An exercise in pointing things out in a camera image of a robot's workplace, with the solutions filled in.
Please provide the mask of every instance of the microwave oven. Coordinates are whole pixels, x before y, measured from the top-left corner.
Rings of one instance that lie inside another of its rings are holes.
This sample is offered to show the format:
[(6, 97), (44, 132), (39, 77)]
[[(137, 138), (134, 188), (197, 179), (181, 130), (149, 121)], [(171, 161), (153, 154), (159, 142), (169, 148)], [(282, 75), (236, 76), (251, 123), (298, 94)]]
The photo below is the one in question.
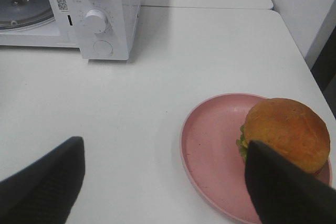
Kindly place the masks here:
[(0, 45), (78, 47), (85, 59), (127, 60), (141, 0), (0, 0)]

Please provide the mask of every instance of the microwave knob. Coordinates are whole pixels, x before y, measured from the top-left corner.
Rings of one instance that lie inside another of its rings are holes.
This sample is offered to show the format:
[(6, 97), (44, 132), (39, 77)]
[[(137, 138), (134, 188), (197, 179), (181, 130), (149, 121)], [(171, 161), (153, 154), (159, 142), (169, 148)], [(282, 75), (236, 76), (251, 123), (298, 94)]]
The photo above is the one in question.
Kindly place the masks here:
[(86, 13), (84, 22), (85, 26), (95, 34), (103, 33), (108, 26), (106, 15), (102, 11), (95, 9)]

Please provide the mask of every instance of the plate rim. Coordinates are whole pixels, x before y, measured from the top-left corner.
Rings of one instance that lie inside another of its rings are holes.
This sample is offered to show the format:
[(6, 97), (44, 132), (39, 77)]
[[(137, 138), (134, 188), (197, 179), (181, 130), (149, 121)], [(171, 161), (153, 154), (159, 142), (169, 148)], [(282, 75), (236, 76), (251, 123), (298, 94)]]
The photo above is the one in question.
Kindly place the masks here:
[[(210, 199), (201, 189), (200, 187), (197, 185), (194, 177), (192, 176), (192, 174), (190, 173), (189, 169), (187, 168), (187, 164), (186, 164), (186, 160), (184, 158), (184, 154), (183, 154), (183, 139), (182, 139), (182, 135), (183, 135), (183, 131), (184, 131), (184, 128), (185, 128), (185, 124), (187, 123), (188, 119), (190, 118), (191, 114), (196, 110), (198, 109), (201, 105), (203, 105), (204, 103), (212, 100), (212, 99), (216, 99), (218, 97), (226, 97), (228, 95), (242, 95), (242, 96), (252, 96), (252, 97), (257, 97), (257, 98), (262, 98), (262, 99), (267, 99), (267, 97), (263, 97), (261, 95), (257, 95), (257, 94), (250, 94), (250, 93), (224, 93), (224, 94), (219, 94), (219, 95), (215, 95), (215, 96), (212, 96), (202, 102), (200, 102), (199, 104), (197, 104), (195, 107), (193, 107), (193, 109), (189, 112), (189, 114), (186, 116), (184, 122), (183, 122), (183, 125), (181, 127), (181, 131), (180, 131), (180, 157), (181, 157), (181, 160), (182, 160), (182, 163), (183, 163), (183, 168), (187, 174), (187, 177), (189, 179), (189, 181), (191, 182), (191, 184), (193, 185), (193, 187), (195, 188), (195, 190), (198, 192), (198, 194), (200, 194), (201, 197), (203, 197), (213, 208), (215, 208), (216, 210), (218, 210), (219, 212), (221, 213), (224, 213), (226, 216), (234, 219), (234, 220), (238, 220), (238, 221), (241, 221), (242, 223), (245, 223), (245, 224), (258, 224), (256, 222), (251, 222), (251, 221), (247, 221), (247, 220), (244, 220), (244, 219), (241, 219), (240, 217), (237, 217), (231, 213), (229, 213), (228, 211), (220, 208), (212, 199)], [(330, 159), (328, 157), (328, 167), (329, 167), (329, 181), (328, 181), (328, 184), (329, 186), (331, 187), (331, 183), (332, 183), (332, 167), (331, 167), (331, 163), (330, 163)]]

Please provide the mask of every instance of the qr code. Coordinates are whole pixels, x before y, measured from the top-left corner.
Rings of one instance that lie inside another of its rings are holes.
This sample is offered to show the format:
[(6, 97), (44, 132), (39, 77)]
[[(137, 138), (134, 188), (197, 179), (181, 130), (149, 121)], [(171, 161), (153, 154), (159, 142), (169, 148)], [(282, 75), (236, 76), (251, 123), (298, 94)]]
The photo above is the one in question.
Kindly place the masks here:
[(68, 10), (67, 2), (65, 0), (56, 0), (58, 4), (58, 9)]

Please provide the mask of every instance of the hamburger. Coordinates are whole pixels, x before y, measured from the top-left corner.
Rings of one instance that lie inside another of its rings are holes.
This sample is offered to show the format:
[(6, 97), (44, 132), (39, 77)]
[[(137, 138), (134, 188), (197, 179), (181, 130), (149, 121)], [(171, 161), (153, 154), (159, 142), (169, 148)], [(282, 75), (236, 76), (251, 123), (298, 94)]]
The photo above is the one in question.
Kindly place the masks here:
[(247, 158), (248, 144), (259, 140), (303, 171), (317, 175), (330, 153), (323, 120), (306, 105), (285, 98), (265, 99), (253, 106), (240, 128), (239, 152)]

